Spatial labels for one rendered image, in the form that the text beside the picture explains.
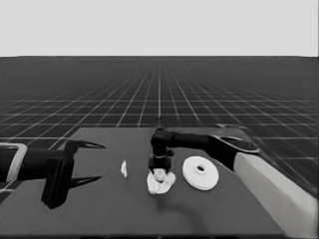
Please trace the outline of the white round carrier with pins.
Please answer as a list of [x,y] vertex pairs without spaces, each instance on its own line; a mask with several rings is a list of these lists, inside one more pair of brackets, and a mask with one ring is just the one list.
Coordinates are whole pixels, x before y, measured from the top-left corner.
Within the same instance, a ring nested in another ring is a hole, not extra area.
[[157,181],[157,180],[155,180],[155,181],[153,181],[153,182],[150,182],[150,181],[148,181],[148,178],[147,178],[147,185],[149,186],[150,184],[158,184],[158,185],[159,185],[159,191],[158,191],[157,194],[165,194],[165,193],[167,193],[167,192],[171,189],[171,187],[172,187],[172,185],[169,185],[168,183],[166,183],[165,180],[164,180],[164,181]]

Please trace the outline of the large thick white disc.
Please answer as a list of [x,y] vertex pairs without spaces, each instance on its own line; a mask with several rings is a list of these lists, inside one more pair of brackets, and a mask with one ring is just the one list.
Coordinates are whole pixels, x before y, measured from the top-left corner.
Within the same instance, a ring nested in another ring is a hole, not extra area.
[[202,191],[212,189],[219,181],[217,167],[199,155],[190,156],[183,162],[182,175],[191,186]]

